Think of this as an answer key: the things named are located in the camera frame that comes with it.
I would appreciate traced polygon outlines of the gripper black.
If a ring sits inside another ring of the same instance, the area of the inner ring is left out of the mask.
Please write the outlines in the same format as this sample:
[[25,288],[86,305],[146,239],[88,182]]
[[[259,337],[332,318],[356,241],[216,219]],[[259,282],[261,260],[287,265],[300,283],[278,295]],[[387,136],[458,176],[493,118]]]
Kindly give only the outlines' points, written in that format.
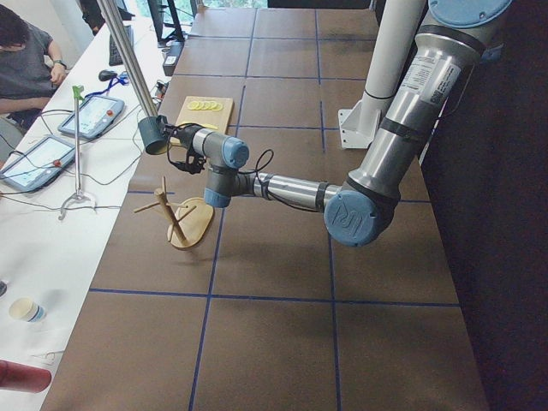
[[172,124],[164,125],[164,134],[170,134],[171,138],[176,138],[182,147],[191,153],[200,154],[199,146],[194,144],[195,135],[201,130],[201,126],[197,123],[189,123],[181,126]]

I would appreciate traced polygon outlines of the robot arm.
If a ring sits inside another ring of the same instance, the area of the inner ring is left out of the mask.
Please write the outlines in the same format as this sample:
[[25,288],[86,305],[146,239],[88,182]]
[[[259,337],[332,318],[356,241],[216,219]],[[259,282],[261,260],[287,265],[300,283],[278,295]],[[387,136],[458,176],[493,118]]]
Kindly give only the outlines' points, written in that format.
[[320,212],[339,243],[360,247],[391,223],[399,185],[426,143],[464,69],[487,53],[507,1],[389,1],[379,24],[361,100],[343,112],[367,146],[342,186],[246,171],[247,145],[198,123],[160,121],[161,141],[177,139],[188,159],[179,169],[207,170],[205,202],[216,208],[244,194]]

